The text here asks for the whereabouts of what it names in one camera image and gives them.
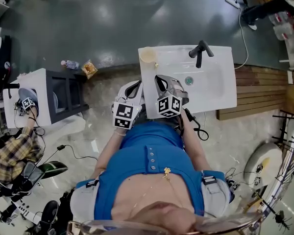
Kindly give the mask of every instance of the white power strip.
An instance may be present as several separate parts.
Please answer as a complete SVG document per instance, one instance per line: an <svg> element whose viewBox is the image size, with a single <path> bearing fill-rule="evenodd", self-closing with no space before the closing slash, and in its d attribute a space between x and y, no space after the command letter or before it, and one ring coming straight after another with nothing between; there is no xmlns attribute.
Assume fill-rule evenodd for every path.
<svg viewBox="0 0 294 235"><path fill-rule="evenodd" d="M228 2L230 5L234 6L235 8L237 8L237 9L240 8L240 4L235 0L225 0L225 1Z"/></svg>

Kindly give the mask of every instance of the white sink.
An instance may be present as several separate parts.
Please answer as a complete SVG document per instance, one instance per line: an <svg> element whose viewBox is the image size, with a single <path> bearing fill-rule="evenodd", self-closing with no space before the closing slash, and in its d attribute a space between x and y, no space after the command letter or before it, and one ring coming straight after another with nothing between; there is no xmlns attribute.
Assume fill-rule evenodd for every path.
<svg viewBox="0 0 294 235"><path fill-rule="evenodd" d="M154 77L157 74L178 79L189 94L189 103L183 107L191 113L236 107L236 80L231 47L209 46L214 57L202 53L201 68L197 68L196 58L188 53L196 46L153 47L156 63L140 60L144 97L148 118L160 118L155 103L158 98Z"/></svg>

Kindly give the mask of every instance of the plaid shirt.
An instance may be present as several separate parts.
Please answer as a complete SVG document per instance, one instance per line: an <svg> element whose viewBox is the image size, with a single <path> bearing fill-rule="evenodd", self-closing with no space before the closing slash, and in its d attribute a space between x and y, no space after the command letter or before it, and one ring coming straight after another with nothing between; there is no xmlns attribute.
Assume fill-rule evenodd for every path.
<svg viewBox="0 0 294 235"><path fill-rule="evenodd" d="M20 175L26 161L35 163L41 156L37 135L32 129L24 127L17 139L10 138L0 149L0 182L3 185L11 183Z"/></svg>

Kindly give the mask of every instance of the necklace chain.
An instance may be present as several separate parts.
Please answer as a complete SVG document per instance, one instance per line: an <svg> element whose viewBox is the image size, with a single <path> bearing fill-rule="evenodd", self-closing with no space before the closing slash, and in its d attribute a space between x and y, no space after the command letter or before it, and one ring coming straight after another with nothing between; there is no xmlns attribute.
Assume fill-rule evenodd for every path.
<svg viewBox="0 0 294 235"><path fill-rule="evenodd" d="M178 200L178 202L180 203L181 207L183 207L183 204L182 204L182 201L181 199L177 196L176 192L175 192L175 189L170 181L170 178L169 178L169 173L171 172L170 168L166 167L164 168L164 171L165 171L165 175L163 177L160 178L160 180L156 181L155 184L152 184L146 191L145 193L137 200L137 202L135 203L135 205L133 206L130 214L129 214L129 218L131 217L132 215L132 212L134 211L135 207L141 202L141 200L147 195L147 193L152 189L153 186L156 186L163 178L166 178L166 180L168 181L168 183L170 184L171 188L172 188L172 191L175 195L175 198Z"/></svg>

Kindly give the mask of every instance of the black faucet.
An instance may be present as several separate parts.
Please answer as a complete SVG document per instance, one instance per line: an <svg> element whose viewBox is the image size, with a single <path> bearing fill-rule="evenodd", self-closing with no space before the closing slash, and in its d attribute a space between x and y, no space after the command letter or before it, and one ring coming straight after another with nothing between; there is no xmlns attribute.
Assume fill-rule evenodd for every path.
<svg viewBox="0 0 294 235"><path fill-rule="evenodd" d="M206 51L208 56L213 57L214 54L210 50L209 46L204 40L200 40L198 46L192 49L188 54L191 58L195 58L197 56L196 67L201 68L201 60L202 60L202 52Z"/></svg>

